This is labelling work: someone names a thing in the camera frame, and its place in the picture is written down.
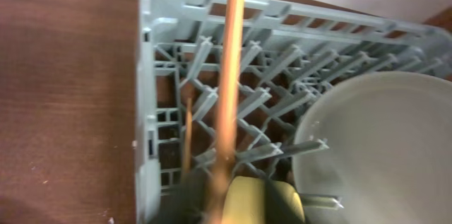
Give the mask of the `grey plate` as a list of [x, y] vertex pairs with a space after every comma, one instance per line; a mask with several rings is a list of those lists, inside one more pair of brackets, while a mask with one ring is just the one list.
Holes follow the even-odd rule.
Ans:
[[451, 224], [451, 83], [381, 72], [339, 83], [309, 108], [295, 142], [326, 150], [292, 159], [295, 185], [342, 208], [308, 208], [312, 223]]

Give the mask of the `yellow bowl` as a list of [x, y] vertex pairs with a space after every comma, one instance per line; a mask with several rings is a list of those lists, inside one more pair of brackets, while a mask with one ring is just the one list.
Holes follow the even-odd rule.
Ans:
[[304, 223], [299, 194], [287, 182], [235, 177], [223, 208], [223, 223]]

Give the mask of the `wooden chopstick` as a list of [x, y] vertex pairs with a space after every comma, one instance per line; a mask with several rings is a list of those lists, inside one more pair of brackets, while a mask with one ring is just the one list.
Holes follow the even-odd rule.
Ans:
[[182, 181], [184, 181], [191, 168], [191, 137], [192, 137], [192, 99], [187, 100], [185, 117], [184, 154], [182, 160]]
[[230, 182], [230, 168], [234, 164], [243, 15], [244, 0], [227, 0], [215, 118], [216, 157], [209, 184], [207, 223], [222, 222], [222, 209]]

